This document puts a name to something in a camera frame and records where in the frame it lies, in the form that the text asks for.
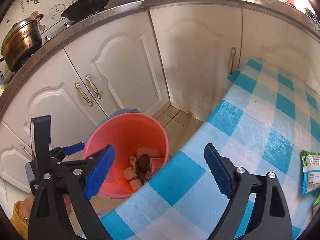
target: pot handle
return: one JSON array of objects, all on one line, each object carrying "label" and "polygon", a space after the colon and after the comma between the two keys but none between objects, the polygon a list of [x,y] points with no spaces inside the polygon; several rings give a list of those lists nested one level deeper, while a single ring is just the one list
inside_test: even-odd
[{"label": "pot handle", "polygon": [[38,14],[38,15],[35,17],[35,20],[38,19],[38,18],[40,18],[40,20],[42,20],[42,19],[43,19],[43,16],[44,16],[43,14]]}]

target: stainless steel countertop edge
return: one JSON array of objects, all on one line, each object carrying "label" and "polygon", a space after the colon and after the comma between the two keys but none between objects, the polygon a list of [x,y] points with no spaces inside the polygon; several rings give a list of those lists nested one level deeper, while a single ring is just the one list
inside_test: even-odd
[{"label": "stainless steel countertop edge", "polygon": [[139,11],[152,10],[153,8],[168,6],[175,3],[196,3],[197,1],[199,3],[225,3],[226,5],[229,5],[231,2],[235,6],[240,5],[243,8],[254,9],[263,13],[270,11],[270,15],[273,15],[274,17],[277,17],[277,14],[281,14],[282,17],[279,18],[282,20],[288,18],[290,24],[293,24],[298,28],[301,28],[301,26],[304,27],[307,33],[313,35],[314,38],[320,42],[320,25],[299,10],[278,0],[140,0],[131,2],[90,16],[59,33],[42,46],[42,48],[40,48],[12,78],[0,96],[0,120],[2,120],[2,117],[14,96],[28,78],[41,67],[42,63],[45,62],[48,57],[56,53],[56,51],[62,49],[79,36],[103,24]]}]

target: red container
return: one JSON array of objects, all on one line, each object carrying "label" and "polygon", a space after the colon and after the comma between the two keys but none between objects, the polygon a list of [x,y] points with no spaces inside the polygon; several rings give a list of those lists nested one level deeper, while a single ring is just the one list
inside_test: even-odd
[{"label": "red container", "polygon": [[139,113],[120,114],[100,127],[90,136],[83,151],[83,158],[111,144],[116,150],[116,158],[105,178],[99,195],[122,199],[134,192],[124,178],[123,171],[130,167],[129,158],[137,154],[139,148],[158,150],[164,165],[169,157],[167,134],[157,120]]}]

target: hand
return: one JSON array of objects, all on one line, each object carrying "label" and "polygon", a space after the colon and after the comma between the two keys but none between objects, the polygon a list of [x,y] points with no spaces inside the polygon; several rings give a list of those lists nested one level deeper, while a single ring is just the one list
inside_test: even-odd
[{"label": "hand", "polygon": [[[24,200],[24,204],[21,208],[22,214],[28,220],[30,218],[31,208],[32,208],[32,204],[33,204],[34,200],[35,200],[35,196],[33,196],[33,194],[30,192],[29,195]],[[70,200],[69,195],[63,195],[63,200],[66,205],[68,216],[70,216],[70,214],[71,214],[71,200]]]}]

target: plastic bag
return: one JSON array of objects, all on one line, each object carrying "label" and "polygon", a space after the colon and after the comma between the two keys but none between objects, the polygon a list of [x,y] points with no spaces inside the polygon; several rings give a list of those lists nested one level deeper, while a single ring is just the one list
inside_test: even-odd
[{"label": "plastic bag", "polygon": [[320,188],[320,154],[301,152],[303,167],[302,194],[305,195]]}]

